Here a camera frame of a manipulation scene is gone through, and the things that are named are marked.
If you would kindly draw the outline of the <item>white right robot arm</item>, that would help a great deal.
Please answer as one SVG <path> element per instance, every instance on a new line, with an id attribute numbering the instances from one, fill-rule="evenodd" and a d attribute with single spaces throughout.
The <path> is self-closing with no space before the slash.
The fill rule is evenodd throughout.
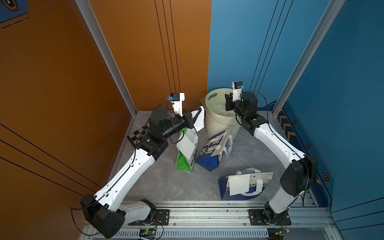
<path id="1" fill-rule="evenodd" d="M 275 132 L 269 121 L 257 113 L 258 99 L 252 92 L 225 94 L 225 109 L 233 111 L 241 126 L 265 144 L 281 161 L 285 172 L 281 187 L 265 204 L 263 220 L 268 225 L 280 224 L 288 216 L 289 207 L 317 183 L 318 160 L 297 150 Z"/>

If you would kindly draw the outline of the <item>blue white bag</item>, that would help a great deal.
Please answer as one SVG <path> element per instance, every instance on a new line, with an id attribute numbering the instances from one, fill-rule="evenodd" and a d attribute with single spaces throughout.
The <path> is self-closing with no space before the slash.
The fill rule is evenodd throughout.
<path id="1" fill-rule="evenodd" d="M 255 168 L 237 171 L 235 175 L 218 179 L 222 201 L 246 201 L 256 198 L 273 178 L 273 172 Z"/>
<path id="2" fill-rule="evenodd" d="M 211 137 L 202 148 L 196 159 L 196 164 L 208 171 L 219 167 L 222 157 L 228 157 L 232 151 L 233 136 L 232 129 L 222 131 Z"/>

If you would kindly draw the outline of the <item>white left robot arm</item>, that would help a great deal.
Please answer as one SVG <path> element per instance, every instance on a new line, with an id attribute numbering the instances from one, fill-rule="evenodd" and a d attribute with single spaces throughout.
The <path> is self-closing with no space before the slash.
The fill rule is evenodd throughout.
<path id="1" fill-rule="evenodd" d="M 146 199 L 122 207 L 122 202 L 141 175 L 161 156 L 168 147 L 168 139 L 183 129 L 194 129 L 204 122 L 204 108 L 187 111 L 183 115 L 170 116 L 166 108 L 157 108 L 148 119 L 135 151 L 116 175 L 93 196 L 81 199 L 81 211 L 103 237 L 112 238 L 122 226 L 137 221 L 152 224 L 156 219 L 156 206 Z"/>

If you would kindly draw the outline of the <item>white receipt paper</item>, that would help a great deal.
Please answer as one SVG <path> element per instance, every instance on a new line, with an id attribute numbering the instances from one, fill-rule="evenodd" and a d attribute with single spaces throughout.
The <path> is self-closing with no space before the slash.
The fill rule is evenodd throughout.
<path id="1" fill-rule="evenodd" d="M 202 130 L 205 127 L 205 109 L 203 106 L 200 106 L 196 110 L 192 111 L 192 116 L 194 120 L 194 128 L 197 132 Z"/>

